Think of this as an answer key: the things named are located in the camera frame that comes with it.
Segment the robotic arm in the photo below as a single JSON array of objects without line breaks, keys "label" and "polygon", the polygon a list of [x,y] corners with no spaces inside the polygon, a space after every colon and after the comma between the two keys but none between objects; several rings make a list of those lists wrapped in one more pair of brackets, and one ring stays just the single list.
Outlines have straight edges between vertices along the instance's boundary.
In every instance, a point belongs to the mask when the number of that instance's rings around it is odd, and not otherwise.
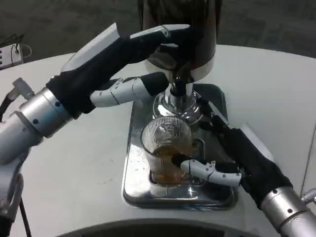
[{"label": "robotic arm", "polygon": [[231,186],[241,184],[282,236],[316,236],[316,216],[294,192],[291,182],[255,133],[246,125],[232,128],[211,102],[199,98],[198,103],[202,113],[210,119],[210,122],[202,122],[201,127],[218,135],[225,151],[242,171],[212,178],[210,164],[197,163],[182,154],[174,156],[172,162],[206,181]]},{"label": "robotic arm", "polygon": [[[37,94],[22,80],[17,81],[0,106],[3,113],[20,94],[27,100],[5,123],[0,120],[0,236],[9,236],[15,220],[23,190],[20,168],[32,146],[96,107],[146,100],[164,91],[168,80],[162,73],[110,78],[125,65],[145,60],[161,44],[191,45],[199,38],[199,32],[189,25],[163,25],[121,38],[113,24],[77,52],[60,75]],[[231,128],[211,103],[201,99],[200,105],[210,118],[210,123],[201,126],[218,134],[227,153],[244,172],[237,168],[222,172],[215,163],[202,164],[184,156],[175,165],[210,182],[241,184],[279,233],[288,237],[316,236],[316,217],[294,193],[260,140],[250,129]]]},{"label": "robotic arm", "polygon": [[[192,33],[189,25],[163,25],[122,38],[113,24],[74,54],[37,94],[21,79],[14,83],[0,106],[0,236],[9,236],[15,220],[23,190],[20,168],[30,148],[96,107],[146,100],[164,91],[169,85],[164,73],[110,78],[125,65],[149,57],[160,44],[191,40]],[[19,95],[27,102],[2,123],[4,111]]]}]

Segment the glass cup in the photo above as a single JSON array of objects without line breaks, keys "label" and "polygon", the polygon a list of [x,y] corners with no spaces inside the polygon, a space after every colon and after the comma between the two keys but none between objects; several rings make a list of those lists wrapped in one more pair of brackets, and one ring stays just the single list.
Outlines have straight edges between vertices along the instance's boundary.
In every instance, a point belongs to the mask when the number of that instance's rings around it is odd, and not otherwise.
[{"label": "glass cup", "polygon": [[171,162],[173,155],[192,155],[193,139],[190,126],[173,116],[152,120],[141,133],[141,143],[157,183],[176,183],[185,172]]}]

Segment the machine base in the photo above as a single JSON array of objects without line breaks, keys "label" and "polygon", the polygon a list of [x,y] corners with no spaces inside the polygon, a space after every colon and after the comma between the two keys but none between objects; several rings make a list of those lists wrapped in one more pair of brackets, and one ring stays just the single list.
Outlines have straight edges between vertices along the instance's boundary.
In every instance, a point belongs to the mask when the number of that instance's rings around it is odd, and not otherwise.
[{"label": "machine base", "polygon": [[[212,103],[227,117],[225,96],[220,88],[211,84],[194,84],[193,89]],[[157,184],[151,172],[140,142],[143,127],[153,119],[153,102],[134,102],[128,137],[127,155],[123,179],[125,200],[139,207],[228,209],[237,201],[237,191],[228,186],[204,182],[190,175],[178,184]],[[196,159],[209,162],[230,161],[215,135],[192,126]]]}]

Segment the gray carpet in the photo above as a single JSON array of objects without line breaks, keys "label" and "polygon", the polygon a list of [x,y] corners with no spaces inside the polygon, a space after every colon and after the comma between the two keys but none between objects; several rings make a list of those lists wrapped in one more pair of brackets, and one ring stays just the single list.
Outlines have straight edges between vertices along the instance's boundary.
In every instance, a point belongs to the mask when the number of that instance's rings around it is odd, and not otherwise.
[{"label": "gray carpet", "polygon": [[[0,0],[0,41],[25,33],[29,61],[75,52],[113,22],[138,31],[136,0]],[[316,57],[316,1],[224,0],[218,43]]]}]

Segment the round table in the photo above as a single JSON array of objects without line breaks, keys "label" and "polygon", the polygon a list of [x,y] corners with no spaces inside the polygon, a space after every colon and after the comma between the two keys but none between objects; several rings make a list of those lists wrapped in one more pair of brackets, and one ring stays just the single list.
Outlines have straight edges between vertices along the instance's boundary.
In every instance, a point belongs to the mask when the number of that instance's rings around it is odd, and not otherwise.
[{"label": "round table", "polygon": [[[22,77],[39,91],[72,54],[0,71],[0,95]],[[248,123],[273,153],[298,193],[302,189],[316,122],[316,60],[263,49],[218,45],[212,72],[198,83],[225,93],[229,120]],[[128,65],[115,77],[146,74],[144,62]],[[23,102],[15,101],[9,112]],[[72,121],[32,151],[22,173],[23,199],[35,237],[53,237],[92,225],[136,218],[204,221],[261,236],[278,236],[250,196],[239,189],[227,211],[140,209],[121,195],[132,103],[96,109]],[[11,236],[25,236],[18,213]]]}]

